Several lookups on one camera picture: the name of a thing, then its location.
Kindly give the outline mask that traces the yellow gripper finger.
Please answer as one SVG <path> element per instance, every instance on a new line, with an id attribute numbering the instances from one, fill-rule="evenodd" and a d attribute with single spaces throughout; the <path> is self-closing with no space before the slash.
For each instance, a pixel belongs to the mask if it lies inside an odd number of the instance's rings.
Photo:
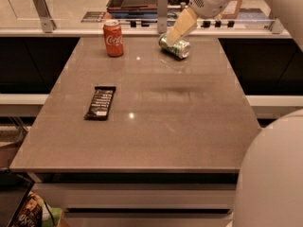
<path id="1" fill-rule="evenodd" d="M 187 36 L 197 26 L 198 15 L 192 8 L 184 9 L 172 29 L 167 33 L 167 44 L 174 45 Z"/>

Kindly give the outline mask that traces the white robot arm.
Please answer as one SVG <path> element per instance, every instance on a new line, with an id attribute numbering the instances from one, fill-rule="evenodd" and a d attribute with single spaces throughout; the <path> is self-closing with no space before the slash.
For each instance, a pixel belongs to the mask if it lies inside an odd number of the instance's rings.
<path id="1" fill-rule="evenodd" d="M 303 49 L 303 0 L 265 0 Z M 303 113 L 263 129 L 245 153 L 232 227 L 303 227 Z"/>

